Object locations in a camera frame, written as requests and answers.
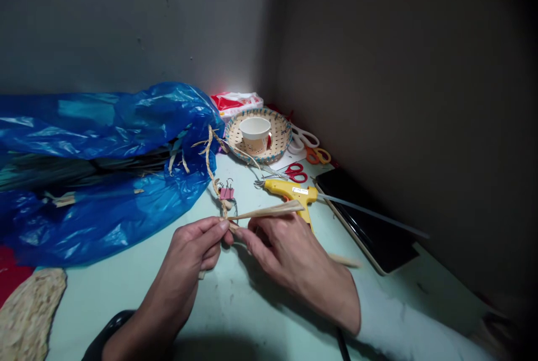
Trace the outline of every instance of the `table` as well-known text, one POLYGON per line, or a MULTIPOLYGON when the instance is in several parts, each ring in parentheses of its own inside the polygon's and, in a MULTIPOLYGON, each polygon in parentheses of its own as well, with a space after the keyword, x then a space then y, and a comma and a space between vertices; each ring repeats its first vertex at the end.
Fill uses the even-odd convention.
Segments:
MULTIPOLYGON (((247 168, 231 154, 217 156, 216 177, 234 180, 239 212, 282 203, 256 189, 257 168, 247 168)), ((301 162, 312 177, 330 165, 301 162)), ((174 230, 203 217, 217 215, 207 189, 190 211, 142 243, 89 267, 67 270, 67 289, 50 334, 48 360, 81 359, 88 345, 119 311, 136 309, 164 259, 174 230)), ((420 257, 386 277, 378 275, 329 206, 310 206, 314 232, 329 253, 358 258, 363 267, 352 270, 355 279, 372 279, 388 294, 468 335, 487 307, 426 250, 420 257)), ((248 220, 240 221, 246 226, 248 220)), ((347 339, 352 359, 376 359, 367 346, 347 339)), ((341 359, 335 328, 302 305, 263 273, 244 246, 223 249, 219 263, 200 281, 191 316, 177 339, 177 359, 280 361, 341 359)))

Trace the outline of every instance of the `hand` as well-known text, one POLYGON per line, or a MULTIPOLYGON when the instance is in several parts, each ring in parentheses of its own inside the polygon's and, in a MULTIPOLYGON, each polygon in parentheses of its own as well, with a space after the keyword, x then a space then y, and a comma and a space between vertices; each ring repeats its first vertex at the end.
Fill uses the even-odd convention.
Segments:
POLYGON ((235 233, 278 284, 353 335, 359 333, 360 303, 351 273, 329 258, 299 215, 252 218, 248 229, 235 233))
POLYGON ((215 267, 229 222, 209 217, 182 226, 139 309, 107 342, 103 360, 159 359, 191 314, 198 273, 215 267))

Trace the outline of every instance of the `paper cup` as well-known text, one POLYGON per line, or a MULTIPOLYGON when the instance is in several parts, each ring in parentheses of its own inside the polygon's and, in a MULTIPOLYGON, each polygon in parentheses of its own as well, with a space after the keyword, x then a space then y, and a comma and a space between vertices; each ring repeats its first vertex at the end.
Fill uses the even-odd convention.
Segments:
POLYGON ((267 136, 271 122, 262 117, 249 117, 241 122, 239 129, 243 134, 243 142, 247 154, 258 156, 267 150, 267 136))

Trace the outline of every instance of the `small woven basket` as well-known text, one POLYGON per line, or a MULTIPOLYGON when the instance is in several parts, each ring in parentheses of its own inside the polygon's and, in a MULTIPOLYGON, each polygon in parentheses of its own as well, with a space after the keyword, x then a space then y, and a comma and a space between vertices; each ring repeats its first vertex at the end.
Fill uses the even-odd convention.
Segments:
POLYGON ((263 117, 271 122, 271 146, 260 156, 251 155, 257 163, 270 165, 280 159, 291 142, 291 124, 280 113, 269 109, 249 109, 233 116, 226 125, 225 137, 231 151, 239 159, 254 165, 252 159, 243 155, 247 152, 239 124, 249 117, 263 117))

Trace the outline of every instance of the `blue plastic bag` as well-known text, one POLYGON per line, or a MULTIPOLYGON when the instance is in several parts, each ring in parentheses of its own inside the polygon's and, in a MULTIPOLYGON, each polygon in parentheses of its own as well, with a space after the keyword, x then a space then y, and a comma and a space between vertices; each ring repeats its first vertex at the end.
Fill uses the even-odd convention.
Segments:
MULTIPOLYGON (((224 124, 211 100, 187 84, 167 82, 137 94, 0 96, 0 165, 8 151, 64 158, 129 158, 180 136, 190 173, 174 161, 164 172, 113 175, 76 189, 73 205, 56 208, 33 191, 0 192, 0 239, 29 266, 88 265, 166 227, 188 211, 209 183, 203 145, 208 125, 224 124), (134 189, 144 192, 133 195, 134 189)), ((218 143, 211 145, 214 172, 218 143)))

